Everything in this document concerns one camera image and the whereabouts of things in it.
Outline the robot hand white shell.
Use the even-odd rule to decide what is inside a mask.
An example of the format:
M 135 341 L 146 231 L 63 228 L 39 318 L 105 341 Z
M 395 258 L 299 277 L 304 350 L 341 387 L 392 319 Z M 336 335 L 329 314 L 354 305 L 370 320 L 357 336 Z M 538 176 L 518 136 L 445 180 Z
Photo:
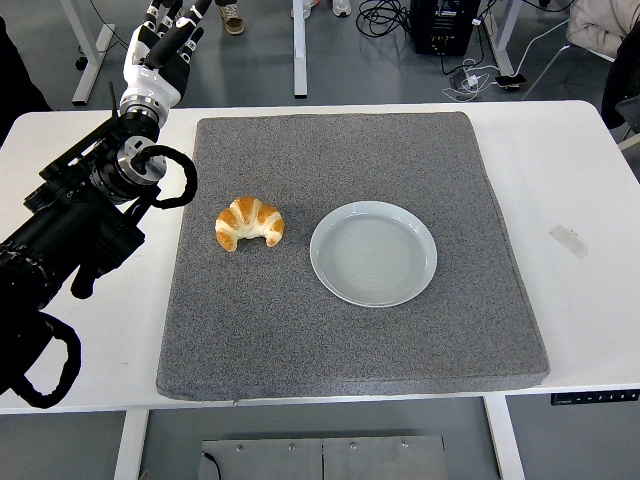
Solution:
M 121 113 L 148 108 L 162 117 L 182 99 L 192 56 L 204 34 L 200 22 L 210 6 L 209 1 L 197 1 L 182 14 L 180 1 L 149 4 L 127 50 Z

